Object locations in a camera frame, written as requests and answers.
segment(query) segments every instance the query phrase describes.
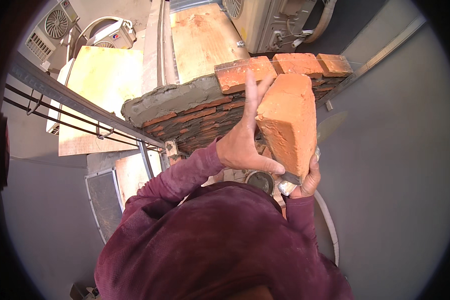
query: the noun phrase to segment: brick wall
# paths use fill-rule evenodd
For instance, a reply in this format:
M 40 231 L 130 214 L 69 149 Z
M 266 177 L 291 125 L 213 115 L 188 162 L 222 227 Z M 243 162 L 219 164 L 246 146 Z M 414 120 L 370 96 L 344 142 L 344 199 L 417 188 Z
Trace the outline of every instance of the brick wall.
M 338 55 L 327 55 L 326 57 L 327 60 L 322 59 L 318 63 L 315 56 L 310 53 L 277 54 L 273 57 L 273 66 L 278 74 L 310 75 L 312 90 L 315 101 L 317 101 L 352 73 L 352 69 L 344 57 Z M 262 64 L 263 61 L 260 61 L 260 68 L 254 70 L 253 64 L 247 67 L 242 61 L 237 64 L 235 69 L 233 64 L 227 63 L 226 68 L 221 68 L 220 65 L 216 66 L 215 73 L 221 87 L 229 90 L 232 87 L 240 86 L 243 90 L 246 69 L 252 69 L 257 74 L 257 78 L 263 78 L 263 74 L 257 73 L 263 72 Z M 207 146 L 217 136 L 227 134 L 240 121 L 244 104 L 244 92 L 223 94 L 222 99 L 201 104 L 186 111 L 158 117 L 145 122 L 143 127 L 147 133 L 162 141 L 175 139 L 179 150 L 192 153 L 195 149 Z

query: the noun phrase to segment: air conditioner outdoor unit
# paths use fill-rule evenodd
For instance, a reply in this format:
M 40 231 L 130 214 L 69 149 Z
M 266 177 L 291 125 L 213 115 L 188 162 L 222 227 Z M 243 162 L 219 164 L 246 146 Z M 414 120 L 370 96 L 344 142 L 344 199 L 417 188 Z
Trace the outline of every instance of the air conditioner outdoor unit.
M 70 31 L 77 17 L 68 0 L 60 1 L 36 25 L 25 45 L 39 60 L 45 62 Z
M 87 46 L 130 49 L 137 38 L 132 21 L 119 19 L 105 27 L 87 41 Z
M 222 0 L 250 53 L 294 52 L 317 0 Z

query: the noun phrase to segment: metal frame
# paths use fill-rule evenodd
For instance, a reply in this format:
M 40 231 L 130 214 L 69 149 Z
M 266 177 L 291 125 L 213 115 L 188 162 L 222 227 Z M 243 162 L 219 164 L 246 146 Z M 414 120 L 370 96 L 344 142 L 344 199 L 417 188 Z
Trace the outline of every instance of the metal frame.
M 145 171 L 147 171 L 148 180 L 151 180 L 154 177 L 154 171 L 152 170 L 152 165 L 150 164 L 150 159 L 148 158 L 148 152 L 145 151 L 147 147 L 144 147 L 144 143 L 140 141 L 138 141 L 137 144 L 140 149 L 143 164 L 145 165 Z
M 98 223 L 98 218 L 97 218 L 97 214 L 95 213 L 95 208 L 94 208 L 94 204 L 92 202 L 92 197 L 90 196 L 90 189 L 88 188 L 88 179 L 96 177 L 96 176 L 100 176 L 100 175 L 103 175 L 103 174 L 106 174 L 106 173 L 112 173 L 113 183 L 115 185 L 115 191 L 116 191 L 116 195 L 117 195 L 117 198 L 118 198 L 118 205 L 120 205 L 120 209 L 121 209 L 121 211 L 123 213 L 123 211 L 125 210 L 125 207 L 123 206 L 123 203 L 122 203 L 122 196 L 120 195 L 119 184 L 118 184 L 118 181 L 117 181 L 117 170 L 116 170 L 115 167 L 108 168 L 108 169 L 105 169 L 105 170 L 101 170 L 101 171 L 95 172 L 93 174 L 87 174 L 87 175 L 84 176 L 84 178 L 85 178 L 85 188 L 87 189 L 87 195 L 88 195 L 88 202 L 90 204 L 91 212 L 93 213 L 93 218 L 95 219 L 95 223 L 97 224 L 98 232 L 100 232 L 100 237 L 102 238 L 102 241 L 103 241 L 104 244 L 106 244 L 107 242 L 105 241 L 105 236 L 104 236 L 104 234 L 102 232 L 102 229 L 100 228 L 100 224 Z
M 363 66 L 361 66 L 358 70 L 353 72 L 350 76 L 348 76 L 345 80 L 343 80 L 339 85 L 337 85 L 334 89 L 332 89 L 329 93 L 320 98 L 316 107 L 324 105 L 325 102 L 332 99 L 334 96 L 341 93 L 347 87 L 349 87 L 352 83 L 357 81 L 361 76 L 365 75 L 368 71 L 370 71 L 373 67 L 375 67 L 378 63 L 380 63 L 385 57 L 390 55 L 392 52 L 397 50 L 403 43 L 405 43 L 409 38 L 411 38 L 417 30 L 422 27 L 426 23 L 426 19 L 420 15 L 416 17 L 408 26 L 395 38 L 393 38 L 390 43 L 382 48 L 375 56 L 370 58 Z
M 74 111 L 78 111 L 87 117 L 120 130 L 128 135 L 132 135 L 151 145 L 162 148 L 165 147 L 163 141 L 148 135 L 143 129 L 135 128 L 132 124 L 120 119 L 98 105 L 88 101 L 79 94 L 73 92 L 68 87 L 62 85 L 41 71 L 18 52 L 12 62 L 12 67 L 9 74 L 37 92 L 42 93 L 50 99 L 54 99 Z

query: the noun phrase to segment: steel bar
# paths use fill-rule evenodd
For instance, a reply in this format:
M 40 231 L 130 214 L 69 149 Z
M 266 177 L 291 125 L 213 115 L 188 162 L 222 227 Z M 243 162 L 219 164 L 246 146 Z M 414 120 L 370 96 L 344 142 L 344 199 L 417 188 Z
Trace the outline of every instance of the steel bar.
M 375 67 L 378 63 L 380 63 L 385 57 L 390 55 L 392 52 L 397 50 L 403 43 L 405 43 L 409 38 L 411 38 L 417 30 L 422 27 L 426 22 L 425 17 L 422 15 L 416 17 L 408 26 L 395 38 L 393 38 L 390 43 L 388 43 L 384 48 L 382 48 L 375 56 L 370 58 L 363 66 L 361 66 L 358 70 L 353 72 L 350 76 L 348 76 L 345 80 L 343 80 L 340 84 L 338 84 L 334 89 L 332 89 L 329 93 L 320 98 L 316 107 L 324 105 L 325 102 L 332 99 L 334 96 L 341 93 L 347 87 L 349 87 L 352 83 L 357 81 L 361 76 L 370 71 L 373 67 Z
M 143 164 L 145 165 L 145 171 L 147 171 L 148 179 L 152 179 L 154 177 L 154 171 L 152 170 L 152 165 L 150 164 L 150 159 L 148 158 L 148 153 L 145 151 L 146 147 L 144 147 L 144 143 L 138 141 L 138 148 L 140 149 L 141 158 L 143 159 Z
M 37 101 L 38 101 L 38 99 L 36 99 L 36 98 L 34 98 L 34 97 L 30 96 L 30 95 L 27 95 L 26 93 L 22 92 L 21 90 L 18 90 L 18 89 L 16 89 L 16 88 L 12 87 L 12 86 L 9 85 L 8 83 L 5 84 L 5 87 L 6 87 L 7 89 L 9 89 L 10 91 L 12 91 L 12 92 L 18 94 L 19 96 L 22 96 L 22 97 L 28 99 L 28 100 L 31 100 L 31 101 L 34 101 L 34 102 L 37 102 Z M 84 118 L 79 117 L 79 116 L 75 116 L 74 114 L 72 114 L 72 113 L 70 113 L 70 112 L 68 112 L 68 111 L 64 111 L 64 110 L 62 110 L 62 109 L 60 109 L 60 108 L 58 108 L 58 107 L 52 106 L 52 105 L 50 105 L 50 104 L 48 104 L 48 103 L 41 102 L 41 105 L 42 105 L 42 106 L 45 106 L 45 107 L 48 108 L 48 109 L 51 109 L 51 110 L 54 110 L 54 111 L 58 111 L 59 113 L 62 113 L 62 114 L 64 114 L 64 115 L 66 115 L 66 116 L 75 118 L 75 119 L 77 119 L 77 120 L 79 120 L 79 121 L 88 123 L 88 124 L 93 125 L 93 126 L 97 126 L 97 124 L 96 124 L 96 123 L 93 123 L 92 121 L 89 121 L 89 120 L 84 119 Z M 110 128 L 107 128 L 107 127 L 104 127 L 104 126 L 101 126 L 101 125 L 98 125 L 98 127 L 101 128 L 101 129 L 108 130 L 108 131 L 110 130 Z M 136 138 L 134 138 L 134 137 L 132 137 L 132 136 L 130 136 L 130 135 L 126 135 L 126 134 L 123 134 L 123 133 L 120 133 L 120 132 L 116 132 L 116 131 L 114 131 L 113 133 L 114 133 L 115 135 L 120 135 L 120 136 L 126 137 L 126 138 L 131 139 L 131 140 L 134 140 L 134 141 L 139 141 L 139 139 L 136 139 Z
M 7 97 L 3 97 L 3 100 L 4 100 L 6 103 L 9 103 L 9 104 L 11 104 L 11 105 L 13 105 L 13 106 L 15 106 L 15 107 L 18 107 L 19 109 L 22 109 L 22 110 L 24 110 L 24 111 L 28 111 L 28 109 L 27 109 L 26 106 L 21 105 L 21 104 L 18 104 L 17 102 L 15 102 L 15 101 L 13 101 L 13 100 L 10 100 L 10 99 L 8 99 Z M 34 111 L 33 114 L 34 114 L 34 115 L 37 115 L 37 116 L 39 116 L 39 117 L 42 117 L 42 118 L 45 118 L 45 119 L 48 119 L 48 120 L 57 122 L 57 123 L 59 123 L 59 124 L 63 124 L 63 125 L 65 125 L 65 126 L 69 126 L 69 127 L 71 127 L 71 128 L 74 128 L 74 129 L 83 131 L 83 132 L 88 133 L 88 134 L 91 134 L 91 135 L 95 135 L 95 136 L 97 135 L 96 132 L 92 132 L 92 131 L 89 131 L 89 130 L 87 130 L 87 129 L 83 129 L 83 128 L 77 127 L 77 126 L 75 126 L 75 125 L 66 123 L 66 122 L 64 122 L 64 121 L 57 120 L 56 118 L 49 117 L 49 116 L 47 116 L 46 114 L 43 114 L 43 113 L 38 112 L 38 111 Z M 109 136 L 105 136 L 105 139 L 109 139 L 109 140 L 112 140 L 112 141 L 124 143 L 124 144 L 131 145 L 131 146 L 137 146 L 136 144 L 132 144 L 132 143 L 126 142 L 126 141 L 120 141 L 120 140 L 111 138 L 111 137 L 109 137 Z
M 78 111 L 87 117 L 120 130 L 128 135 L 132 135 L 144 142 L 158 147 L 165 147 L 163 141 L 146 134 L 143 129 L 133 127 L 132 124 L 120 119 L 73 92 L 68 87 L 45 74 L 18 52 L 12 62 L 9 74 L 39 93 L 44 94 L 50 99 L 54 99 L 74 111 Z

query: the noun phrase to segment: wooden board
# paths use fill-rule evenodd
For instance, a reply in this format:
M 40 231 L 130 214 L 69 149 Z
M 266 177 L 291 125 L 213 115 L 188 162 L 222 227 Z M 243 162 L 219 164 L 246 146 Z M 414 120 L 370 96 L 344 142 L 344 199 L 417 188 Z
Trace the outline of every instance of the wooden board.
M 156 177 L 161 171 L 160 156 L 157 152 L 148 151 L 151 169 Z M 137 195 L 137 190 L 142 188 L 149 181 L 145 170 L 142 154 L 127 156 L 115 161 L 116 180 L 122 204 L 132 196 Z
M 109 112 L 114 112 L 117 117 L 123 119 L 120 113 L 123 102 L 142 95 L 142 61 L 143 53 L 139 50 L 83 46 L 73 63 L 66 86 L 90 102 Z M 63 106 L 62 109 L 96 123 L 95 120 L 68 107 Z M 62 114 L 60 120 L 96 132 L 95 126 L 66 115 Z M 107 131 L 100 129 L 100 133 L 103 135 Z M 112 134 L 110 137 L 135 143 L 135 141 L 117 134 Z M 100 140 L 96 135 L 60 125 L 59 156 L 136 148 L 136 146 L 118 141 Z
M 214 73 L 214 66 L 250 58 L 232 22 L 217 3 L 170 15 L 173 47 L 180 83 Z

